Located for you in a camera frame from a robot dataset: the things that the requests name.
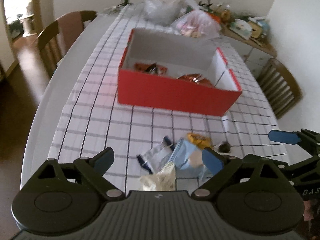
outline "wooden countertop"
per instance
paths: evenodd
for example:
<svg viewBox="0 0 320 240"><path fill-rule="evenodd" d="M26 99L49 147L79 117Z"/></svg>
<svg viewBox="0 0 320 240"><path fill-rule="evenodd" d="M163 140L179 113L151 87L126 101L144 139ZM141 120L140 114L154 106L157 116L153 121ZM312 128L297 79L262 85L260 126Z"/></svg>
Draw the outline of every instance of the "wooden countertop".
<svg viewBox="0 0 320 240"><path fill-rule="evenodd" d="M237 41L241 41L245 44L250 45L253 48L259 49L269 55L271 55L272 57L276 57L277 56L277 52L276 50L271 46L271 44L269 43L264 43L262 47L260 47L257 43L255 43L252 40L245 40L243 38L241 38L238 34L234 33L233 31L231 31L230 29L228 29L225 25L221 25L222 28L222 34L229 37L229 38L233 38Z"/></svg>

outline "pink cloth on chair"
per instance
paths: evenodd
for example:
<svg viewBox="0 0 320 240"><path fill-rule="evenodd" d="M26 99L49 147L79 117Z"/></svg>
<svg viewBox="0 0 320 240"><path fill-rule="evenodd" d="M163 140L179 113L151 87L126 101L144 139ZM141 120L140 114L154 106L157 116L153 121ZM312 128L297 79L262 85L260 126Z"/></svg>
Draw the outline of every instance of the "pink cloth on chair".
<svg viewBox="0 0 320 240"><path fill-rule="evenodd" d="M79 11L67 13L57 19L61 35L61 52L65 55L83 32L84 27Z"/></svg>

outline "ribbed black surface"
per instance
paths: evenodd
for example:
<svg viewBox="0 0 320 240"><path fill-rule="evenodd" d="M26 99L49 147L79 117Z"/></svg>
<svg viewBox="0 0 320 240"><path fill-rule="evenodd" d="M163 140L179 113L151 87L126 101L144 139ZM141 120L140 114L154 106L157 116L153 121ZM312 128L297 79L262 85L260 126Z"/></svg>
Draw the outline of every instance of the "ribbed black surface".
<svg viewBox="0 0 320 240"><path fill-rule="evenodd" d="M44 240L22 232L14 240ZM139 192L109 203L92 224L78 232L51 240L302 240L294 232L254 236L224 222L208 202L190 199L186 192Z"/></svg>

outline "white tablecloth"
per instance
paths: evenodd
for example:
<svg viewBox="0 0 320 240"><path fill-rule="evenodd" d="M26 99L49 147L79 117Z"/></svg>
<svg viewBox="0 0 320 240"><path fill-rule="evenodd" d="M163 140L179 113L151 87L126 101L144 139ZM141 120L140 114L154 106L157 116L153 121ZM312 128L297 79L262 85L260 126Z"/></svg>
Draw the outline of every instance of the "white tablecloth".
<svg viewBox="0 0 320 240"><path fill-rule="evenodd" d="M289 162L284 145L270 142L268 132L277 121L263 92L238 53L218 39L243 89L224 117L164 109L121 105L117 101L118 66L132 28L175 33L171 27L145 21L141 5L125 7L93 51L63 108L48 157L60 163L80 156L93 157L112 147L115 161L104 177L122 191L140 189L136 155L149 150L168 135L174 142L188 132L210 136L213 144L228 141L231 155L247 154ZM177 172L177 190L192 192L198 178Z"/></svg>

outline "dining table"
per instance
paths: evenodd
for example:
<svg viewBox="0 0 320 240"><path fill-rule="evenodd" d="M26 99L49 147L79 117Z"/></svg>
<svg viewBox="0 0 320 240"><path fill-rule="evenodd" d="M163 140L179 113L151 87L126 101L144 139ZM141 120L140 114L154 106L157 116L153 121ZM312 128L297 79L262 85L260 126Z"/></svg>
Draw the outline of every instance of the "dining table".
<svg viewBox="0 0 320 240"><path fill-rule="evenodd" d="M47 159L71 163L114 150L113 165L104 178L124 193L140 190L142 169L136 156L168 136L173 143L193 132L212 144L228 141L231 156L247 154L289 163L285 146L268 138L277 119L249 69L222 35L220 47L242 88L224 116L209 116L142 106L117 100L117 74L133 28L179 34L170 26L146 19L143 4L125 6L117 15L99 15L79 36L55 71L36 112L25 150L21 187ZM176 190L189 193L207 181L176 171Z"/></svg>

